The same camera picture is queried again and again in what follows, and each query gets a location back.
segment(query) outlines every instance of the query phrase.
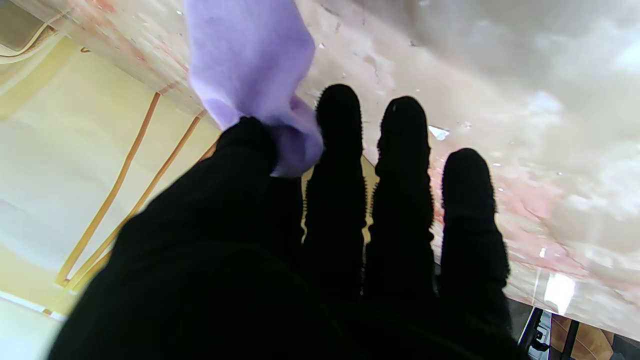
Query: glove finger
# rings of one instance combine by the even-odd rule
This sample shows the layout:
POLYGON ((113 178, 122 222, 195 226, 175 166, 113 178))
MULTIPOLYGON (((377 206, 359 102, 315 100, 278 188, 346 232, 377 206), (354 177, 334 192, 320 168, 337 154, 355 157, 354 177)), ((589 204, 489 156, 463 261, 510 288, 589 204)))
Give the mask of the glove finger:
POLYGON ((438 278, 441 296, 461 304, 492 327, 509 329, 509 309, 502 293, 509 263, 495 223, 489 168, 475 150, 462 149, 449 156, 442 198, 445 226, 438 278))

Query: fingertip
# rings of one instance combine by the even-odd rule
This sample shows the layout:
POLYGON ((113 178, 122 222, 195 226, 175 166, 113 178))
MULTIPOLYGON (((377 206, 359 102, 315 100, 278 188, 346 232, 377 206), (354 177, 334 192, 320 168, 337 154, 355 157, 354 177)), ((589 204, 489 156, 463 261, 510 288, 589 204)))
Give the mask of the fingertip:
POLYGON ((491 174, 477 151, 464 148, 449 155, 442 176, 442 202, 447 218, 493 218, 496 205, 491 174))

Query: orange cable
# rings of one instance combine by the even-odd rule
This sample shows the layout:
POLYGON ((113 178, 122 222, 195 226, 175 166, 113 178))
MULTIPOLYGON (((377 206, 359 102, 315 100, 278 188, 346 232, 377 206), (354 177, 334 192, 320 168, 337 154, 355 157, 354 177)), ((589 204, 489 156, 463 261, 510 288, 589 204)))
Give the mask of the orange cable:
MULTIPOLYGON (((172 153, 169 155, 169 157, 166 159, 166 161, 164 162, 160 170, 158 170, 157 174, 151 180, 145 192, 142 193, 142 195, 138 199, 138 202, 133 206, 129 214, 118 224, 118 226, 115 229, 113 229, 111 234, 109 234, 109 236, 102 242, 102 244, 98 247, 98 249, 96 249, 96 251, 84 262, 84 264, 80 266, 80 269, 78 269, 76 274, 71 278, 66 288, 76 288, 77 285, 80 282, 82 282, 82 280, 87 275, 89 278, 91 278, 93 277, 93 274, 95 273, 95 271, 99 270, 99 268, 96 268, 93 263, 96 260, 98 260, 100 255, 102 255, 102 253, 115 241, 115 238, 118 236, 118 233, 120 232, 120 229, 122 228, 122 226, 124 226, 124 224, 126 224, 126 222, 129 221, 129 219, 142 208, 142 205, 144 205, 147 199, 151 196, 151 193, 153 192, 154 188, 157 186, 158 182, 160 181, 160 178, 162 178, 162 176, 167 171, 169 166, 173 163, 174 159, 178 156, 178 153, 180 152, 180 150, 182 150, 184 144, 187 142, 187 140, 195 130, 196 126, 198 125, 200 119, 204 115, 205 115, 205 112, 203 111, 200 114, 198 114, 198 116, 193 118, 191 125, 189 125, 189 127, 187 128, 187 131, 184 133, 184 135, 182 135, 182 138, 180 139, 178 144, 175 146, 172 153)), ((103 258, 107 258, 110 252, 111 251, 109 251, 103 258)))
POLYGON ((113 184, 113 187, 109 192, 109 195, 107 195, 107 198, 102 203, 102 206, 100 207, 100 209, 98 209, 98 212, 93 217, 93 220, 91 221, 91 223, 89 223, 89 226, 84 231, 84 234, 82 235, 82 237, 80 237, 80 240, 78 241, 74 249, 71 251, 71 254, 69 254, 69 257, 65 261, 64 265, 62 265, 60 272, 58 272, 58 275, 56 276, 56 284, 63 285, 63 286, 66 285, 66 283, 68 282, 67 275, 69 274, 69 272, 71 272, 71 268, 74 266, 74 264, 80 257, 80 254, 82 254, 82 251, 86 247, 89 240, 91 240, 91 237, 95 233, 95 230, 98 228, 98 225, 100 225, 100 222, 104 218, 104 215, 107 213, 107 210, 109 209, 109 207, 111 207, 113 201, 115 200, 116 195, 118 195, 118 191, 120 191, 120 188, 122 187, 122 183, 124 182, 124 178, 127 176, 127 172, 129 171, 129 167, 131 166, 131 161, 133 160, 133 157, 136 155, 138 148, 140 147, 140 143, 142 142, 142 139, 145 137, 145 133, 147 132, 147 128, 149 127, 149 122, 151 121, 151 118, 154 114, 154 111, 156 109, 156 105, 159 99, 160 99, 160 93, 156 92, 154 94, 154 98, 151 100, 149 109, 147 110, 147 115, 145 116, 145 120, 142 122, 142 126, 140 126, 138 135, 136 136, 135 141, 133 141, 133 145, 131 145, 131 149, 129 150, 129 153, 127 154, 127 157, 124 160, 124 164, 120 169, 120 173, 118 174, 118 177, 116 178, 116 181, 113 184))

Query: lavender microfiber cloth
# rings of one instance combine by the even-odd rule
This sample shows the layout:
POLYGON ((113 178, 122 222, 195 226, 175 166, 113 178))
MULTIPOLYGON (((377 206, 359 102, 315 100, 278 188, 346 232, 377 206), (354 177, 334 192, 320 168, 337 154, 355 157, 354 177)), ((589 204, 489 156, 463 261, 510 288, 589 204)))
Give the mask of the lavender microfiber cloth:
POLYGON ((314 111, 295 95, 316 50, 293 0, 186 0, 191 86, 222 130, 242 116, 271 129, 272 175, 296 177, 320 159, 314 111))

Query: white light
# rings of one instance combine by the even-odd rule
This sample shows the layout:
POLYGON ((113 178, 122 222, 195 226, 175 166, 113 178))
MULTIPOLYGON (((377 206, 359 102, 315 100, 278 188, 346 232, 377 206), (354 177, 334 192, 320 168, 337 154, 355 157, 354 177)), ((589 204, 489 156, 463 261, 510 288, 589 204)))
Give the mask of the white light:
POLYGON ((552 274, 547 282, 545 301, 553 302, 558 308, 558 314, 564 315, 573 298, 575 281, 563 274, 552 274))
POLYGON ((441 129, 439 127, 429 125, 429 131, 436 137, 436 139, 442 141, 447 138, 449 135, 449 130, 441 129))

